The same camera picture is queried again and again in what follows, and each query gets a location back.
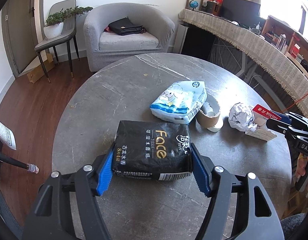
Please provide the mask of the black monitor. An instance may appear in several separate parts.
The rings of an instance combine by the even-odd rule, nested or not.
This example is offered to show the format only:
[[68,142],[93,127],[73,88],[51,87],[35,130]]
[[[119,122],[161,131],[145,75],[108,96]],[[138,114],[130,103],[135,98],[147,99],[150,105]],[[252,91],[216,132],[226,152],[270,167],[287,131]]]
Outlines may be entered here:
[[223,0],[220,17],[247,27],[259,23],[260,4],[248,0]]

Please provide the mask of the small blue globe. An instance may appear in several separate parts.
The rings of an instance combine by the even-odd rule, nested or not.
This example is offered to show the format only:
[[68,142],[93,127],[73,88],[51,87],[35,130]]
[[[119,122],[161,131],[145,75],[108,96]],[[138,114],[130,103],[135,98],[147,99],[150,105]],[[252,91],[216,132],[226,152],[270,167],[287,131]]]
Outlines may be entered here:
[[189,7],[191,8],[191,10],[195,10],[196,8],[198,8],[199,6],[199,3],[195,0],[191,0],[189,2]]

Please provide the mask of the grey door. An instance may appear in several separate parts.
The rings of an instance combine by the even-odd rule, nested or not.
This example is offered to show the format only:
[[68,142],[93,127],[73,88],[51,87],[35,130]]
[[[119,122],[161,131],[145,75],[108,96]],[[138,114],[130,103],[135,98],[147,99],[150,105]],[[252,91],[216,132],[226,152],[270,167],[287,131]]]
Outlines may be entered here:
[[34,0],[7,0],[2,8],[3,41],[14,77],[36,58]]

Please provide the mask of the red white small box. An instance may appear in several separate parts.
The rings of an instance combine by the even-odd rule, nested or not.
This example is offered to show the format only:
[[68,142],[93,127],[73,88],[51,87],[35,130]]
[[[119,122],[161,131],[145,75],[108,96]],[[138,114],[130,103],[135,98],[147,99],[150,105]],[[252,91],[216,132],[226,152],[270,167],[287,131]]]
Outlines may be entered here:
[[252,113],[254,115],[254,120],[252,121],[253,127],[249,128],[245,132],[245,135],[249,135],[263,141],[270,141],[276,138],[277,135],[268,129],[266,122],[269,119],[280,121],[281,117],[260,104],[254,106]]

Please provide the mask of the grey dining chair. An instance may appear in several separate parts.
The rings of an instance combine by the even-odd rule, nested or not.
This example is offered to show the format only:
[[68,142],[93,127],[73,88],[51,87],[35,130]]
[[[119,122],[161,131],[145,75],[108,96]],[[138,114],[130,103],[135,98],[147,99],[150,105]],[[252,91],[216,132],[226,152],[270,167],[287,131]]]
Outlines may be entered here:
[[70,73],[71,73],[71,77],[73,78],[74,74],[73,74],[73,64],[72,64],[72,53],[70,49],[70,40],[73,40],[77,58],[80,59],[78,45],[76,41],[76,16],[70,17],[64,20],[62,23],[44,27],[43,32],[45,34],[45,38],[43,39],[43,41],[41,41],[35,46],[34,50],[38,55],[38,59],[40,61],[42,70],[48,82],[50,82],[50,78],[44,66],[41,52],[49,48],[53,48],[56,60],[57,62],[59,62],[57,51],[56,51],[56,46],[63,44],[63,43],[67,45],[67,54],[68,54]]

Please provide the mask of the round grey marble table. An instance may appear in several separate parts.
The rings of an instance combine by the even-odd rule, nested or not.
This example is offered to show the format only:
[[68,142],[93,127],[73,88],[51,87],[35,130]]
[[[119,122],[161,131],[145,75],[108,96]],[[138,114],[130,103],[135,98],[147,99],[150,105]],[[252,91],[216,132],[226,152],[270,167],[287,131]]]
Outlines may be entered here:
[[113,239],[195,238],[209,199],[191,172],[190,144],[230,173],[255,173],[282,216],[291,181],[287,141],[232,128],[236,103],[266,104],[240,78],[203,60],[163,53],[123,59],[92,75],[65,107],[52,168],[74,173],[114,148],[113,178],[97,198]]

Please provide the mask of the blue white tissue pack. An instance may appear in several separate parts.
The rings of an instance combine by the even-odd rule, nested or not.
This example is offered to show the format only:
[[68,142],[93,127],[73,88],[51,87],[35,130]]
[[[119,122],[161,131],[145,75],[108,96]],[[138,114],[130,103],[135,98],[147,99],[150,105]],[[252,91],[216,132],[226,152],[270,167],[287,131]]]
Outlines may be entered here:
[[189,124],[207,99],[203,81],[178,81],[150,105],[151,113],[167,122]]

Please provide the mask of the beige fringed desk cloth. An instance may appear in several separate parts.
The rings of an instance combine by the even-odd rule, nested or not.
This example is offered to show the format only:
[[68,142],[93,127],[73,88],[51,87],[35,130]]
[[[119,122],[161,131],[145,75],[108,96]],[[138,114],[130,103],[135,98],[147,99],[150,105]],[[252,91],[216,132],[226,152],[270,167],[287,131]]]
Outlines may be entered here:
[[214,15],[183,9],[178,18],[209,31],[247,54],[281,85],[308,118],[308,78],[281,51],[250,30]]

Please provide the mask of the black handbag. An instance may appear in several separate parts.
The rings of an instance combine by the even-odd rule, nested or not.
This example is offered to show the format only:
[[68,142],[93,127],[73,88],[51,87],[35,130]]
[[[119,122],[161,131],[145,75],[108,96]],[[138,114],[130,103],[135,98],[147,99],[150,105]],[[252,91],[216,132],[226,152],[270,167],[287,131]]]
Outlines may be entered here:
[[120,36],[142,34],[146,29],[142,25],[133,24],[128,17],[114,21],[108,25],[110,31]]

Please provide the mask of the crumpled white paper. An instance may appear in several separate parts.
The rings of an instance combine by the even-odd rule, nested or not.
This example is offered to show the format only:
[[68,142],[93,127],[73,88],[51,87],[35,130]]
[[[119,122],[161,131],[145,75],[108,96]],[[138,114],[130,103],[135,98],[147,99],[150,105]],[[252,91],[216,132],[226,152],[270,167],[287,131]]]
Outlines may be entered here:
[[228,122],[231,128],[240,132],[255,132],[257,124],[254,122],[251,107],[245,103],[236,103],[229,111]]

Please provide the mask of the white patterned tablecloth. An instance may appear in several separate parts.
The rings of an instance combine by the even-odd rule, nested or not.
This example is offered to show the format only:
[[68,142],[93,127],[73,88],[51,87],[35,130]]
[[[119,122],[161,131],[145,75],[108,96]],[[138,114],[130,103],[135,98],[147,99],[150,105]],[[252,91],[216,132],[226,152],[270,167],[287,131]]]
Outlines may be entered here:
[[0,122],[0,140],[12,150],[16,150],[16,141],[13,132]]

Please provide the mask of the potted green plant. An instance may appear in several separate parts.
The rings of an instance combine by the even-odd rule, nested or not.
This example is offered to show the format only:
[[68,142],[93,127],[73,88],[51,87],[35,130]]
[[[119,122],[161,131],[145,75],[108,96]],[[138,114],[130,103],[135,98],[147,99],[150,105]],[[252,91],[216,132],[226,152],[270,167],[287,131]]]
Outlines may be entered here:
[[66,19],[85,15],[92,9],[92,7],[76,6],[74,8],[61,9],[61,11],[49,15],[43,28],[46,39],[50,40],[60,36],[63,30],[64,21]]

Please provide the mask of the flat cardboard box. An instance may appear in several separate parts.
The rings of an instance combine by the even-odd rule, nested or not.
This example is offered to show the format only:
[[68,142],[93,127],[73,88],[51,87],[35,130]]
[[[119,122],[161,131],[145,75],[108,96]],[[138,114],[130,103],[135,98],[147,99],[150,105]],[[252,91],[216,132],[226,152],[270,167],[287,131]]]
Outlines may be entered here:
[[[45,55],[42,55],[42,60],[47,72],[49,72],[55,67],[55,63],[51,53],[46,53]],[[45,76],[39,59],[35,59],[34,62],[36,62],[37,66],[27,73],[27,78],[30,83],[36,83],[40,78]]]

